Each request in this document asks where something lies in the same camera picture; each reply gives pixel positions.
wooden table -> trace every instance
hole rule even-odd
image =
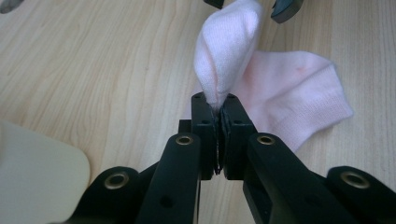
[[[281,25],[273,3],[262,3],[259,49],[334,61],[355,111],[298,157],[321,175],[350,165],[396,190],[396,1],[305,0]],[[92,179],[113,166],[142,171],[177,132],[195,40],[214,11],[201,0],[23,2],[0,15],[0,119],[82,149]],[[241,187],[204,182],[200,223],[253,223]]]

sock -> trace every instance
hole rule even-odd
[[[235,94],[258,132],[280,137],[292,150],[318,130],[352,116],[334,65],[316,54],[256,48],[261,6],[237,0],[214,13],[198,36],[194,68],[215,112]],[[185,119],[191,117],[190,107]]]
[[[212,14],[198,35],[194,69],[215,113],[248,65],[261,17],[255,0],[237,0]]]

pink sock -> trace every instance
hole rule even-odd
[[[203,90],[216,112],[235,94],[259,132],[279,136],[295,151],[352,110],[330,61],[303,51],[254,51],[261,12],[254,0],[237,0],[207,19],[197,40],[201,86],[194,93]]]
[[[248,65],[261,17],[262,7],[255,0],[237,0],[212,14],[198,35],[194,68],[215,111]]]

screw hole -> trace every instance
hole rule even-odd
[[[257,141],[258,141],[259,143],[261,143],[261,144],[263,144],[263,145],[267,145],[267,146],[272,145],[272,144],[275,143],[274,138],[272,138],[272,137],[270,137],[270,136],[259,136],[259,137],[257,138]]]
[[[120,183],[122,183],[122,181],[124,181],[124,177],[123,176],[121,176],[121,175],[116,175],[116,176],[113,176],[111,179],[110,179],[110,184],[112,184],[112,185],[119,185]]]
[[[178,137],[178,138],[176,139],[176,142],[177,142],[179,145],[186,146],[186,145],[191,144],[191,143],[193,142],[193,139],[192,139],[191,137],[185,135],[185,136],[180,136],[180,137]]]

black object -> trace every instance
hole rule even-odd
[[[3,0],[0,5],[0,14],[6,14],[15,10],[22,4],[23,0]]]
[[[271,18],[277,23],[283,23],[293,17],[301,8],[304,0],[276,0]],[[222,9],[224,0],[204,0],[212,7]]]
[[[200,181],[224,168],[243,180],[256,223],[396,223],[396,194],[358,169],[309,171],[279,139],[257,133],[238,98],[229,95],[219,118],[203,93],[191,98],[161,160],[140,174],[127,167],[101,173],[67,224],[196,223]]]

